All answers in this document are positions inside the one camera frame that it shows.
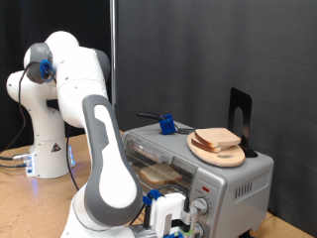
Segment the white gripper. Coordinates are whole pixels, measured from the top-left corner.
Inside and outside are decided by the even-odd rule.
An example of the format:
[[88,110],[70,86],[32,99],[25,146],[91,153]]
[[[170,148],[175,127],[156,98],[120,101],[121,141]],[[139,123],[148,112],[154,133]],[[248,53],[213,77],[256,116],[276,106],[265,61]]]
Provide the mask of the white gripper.
[[169,235],[171,230],[176,231],[171,227],[171,221],[181,217],[184,200],[185,196],[181,193],[170,193],[153,201],[150,226],[158,238]]

